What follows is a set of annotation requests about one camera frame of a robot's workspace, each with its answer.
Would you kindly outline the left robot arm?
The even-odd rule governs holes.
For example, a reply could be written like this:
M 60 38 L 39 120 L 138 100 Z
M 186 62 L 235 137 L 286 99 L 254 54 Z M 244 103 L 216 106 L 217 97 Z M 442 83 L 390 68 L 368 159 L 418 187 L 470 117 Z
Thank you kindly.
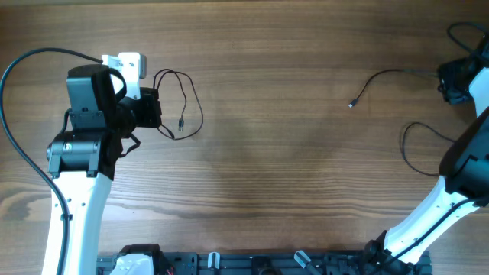
M 122 141 L 137 127 L 158 128 L 155 89 L 142 88 L 146 67 L 134 61 L 84 65 L 66 79 L 71 130 L 63 129 L 47 148 L 48 172 L 57 191 L 52 208 L 44 274 L 94 274 L 102 214 Z

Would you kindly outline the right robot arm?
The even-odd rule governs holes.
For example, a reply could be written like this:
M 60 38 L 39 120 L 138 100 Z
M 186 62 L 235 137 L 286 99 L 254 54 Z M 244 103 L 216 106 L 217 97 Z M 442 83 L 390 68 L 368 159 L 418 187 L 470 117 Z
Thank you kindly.
M 476 119 L 442 158 L 429 195 L 365 247 L 365 274 L 417 274 L 417 263 L 433 242 L 488 204 L 488 36 L 468 57 L 441 65 L 439 80 L 446 101 L 473 100 Z

